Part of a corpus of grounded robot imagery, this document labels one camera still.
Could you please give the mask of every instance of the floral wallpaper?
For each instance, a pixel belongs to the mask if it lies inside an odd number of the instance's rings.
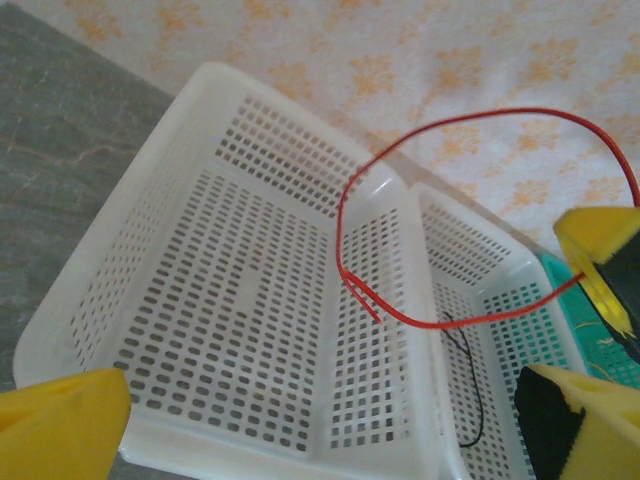
[[[601,124],[640,172],[636,0],[15,3],[172,94],[202,62],[227,62],[358,125],[372,151],[443,116],[539,105]],[[555,252],[567,208],[630,203],[597,139],[553,118],[443,128],[404,153]]]

